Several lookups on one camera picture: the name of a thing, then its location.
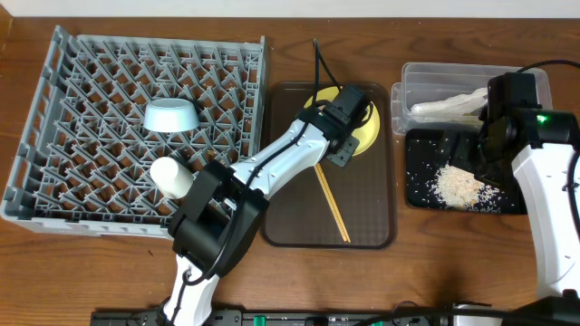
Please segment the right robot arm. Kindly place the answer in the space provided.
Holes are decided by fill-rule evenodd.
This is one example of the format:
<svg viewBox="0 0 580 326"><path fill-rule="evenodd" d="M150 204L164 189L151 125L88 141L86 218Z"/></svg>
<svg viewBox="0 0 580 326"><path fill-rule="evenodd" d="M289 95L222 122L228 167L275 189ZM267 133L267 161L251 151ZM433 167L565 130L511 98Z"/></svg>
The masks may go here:
<svg viewBox="0 0 580 326"><path fill-rule="evenodd" d="M537 299L511 312L475 303L451 310L451 325L576 325L579 322L579 124L545 110L533 74L507 72L488 82L477 136L442 142L448 163L487 185L520 191L536 255Z"/></svg>

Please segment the yellow plate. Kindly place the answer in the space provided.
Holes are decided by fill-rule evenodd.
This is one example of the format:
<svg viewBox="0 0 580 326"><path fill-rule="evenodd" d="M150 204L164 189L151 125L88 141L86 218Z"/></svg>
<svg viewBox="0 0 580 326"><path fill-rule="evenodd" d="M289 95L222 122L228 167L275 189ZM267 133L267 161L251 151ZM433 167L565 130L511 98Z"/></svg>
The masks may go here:
<svg viewBox="0 0 580 326"><path fill-rule="evenodd" d="M339 93L336 87L327 87L317 92L317 99L319 101L332 101ZM354 151L357 156L369 149L373 142L377 139L381 128L381 118L377 106L371 102L367 107L370 112L367 112L363 118L364 124L353 131L353 136L359 141L359 144Z"/></svg>

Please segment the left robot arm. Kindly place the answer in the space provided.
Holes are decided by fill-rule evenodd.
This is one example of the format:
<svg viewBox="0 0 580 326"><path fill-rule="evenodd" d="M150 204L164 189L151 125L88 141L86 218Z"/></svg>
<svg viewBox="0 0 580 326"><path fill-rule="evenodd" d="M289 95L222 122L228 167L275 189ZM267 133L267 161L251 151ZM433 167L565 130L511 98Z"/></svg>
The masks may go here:
<svg viewBox="0 0 580 326"><path fill-rule="evenodd" d="M203 167L169 224L178 271L160 324L201 325L221 277L243 258L270 198L303 170L328 158L343 167L358 144L353 132L372 103L346 84L332 100L313 98L288 130L253 157Z"/></svg>

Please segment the light blue bowl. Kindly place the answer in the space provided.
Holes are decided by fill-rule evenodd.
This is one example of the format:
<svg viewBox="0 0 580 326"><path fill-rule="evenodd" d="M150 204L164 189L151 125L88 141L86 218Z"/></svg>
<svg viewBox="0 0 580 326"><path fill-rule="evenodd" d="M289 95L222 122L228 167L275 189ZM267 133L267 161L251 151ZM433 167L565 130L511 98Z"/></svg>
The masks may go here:
<svg viewBox="0 0 580 326"><path fill-rule="evenodd" d="M196 129L198 114L191 101L157 99L146 105L143 127L149 131L174 133Z"/></svg>

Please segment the white cup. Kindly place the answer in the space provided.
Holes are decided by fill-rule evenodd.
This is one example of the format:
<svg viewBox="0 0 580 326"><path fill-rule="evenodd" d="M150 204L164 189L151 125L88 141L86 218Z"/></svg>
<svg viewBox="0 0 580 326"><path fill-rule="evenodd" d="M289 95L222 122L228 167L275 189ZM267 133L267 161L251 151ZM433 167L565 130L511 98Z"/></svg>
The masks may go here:
<svg viewBox="0 0 580 326"><path fill-rule="evenodd" d="M150 167L150 176L161 194L169 199L183 198L194 181L193 174L170 157L157 158Z"/></svg>

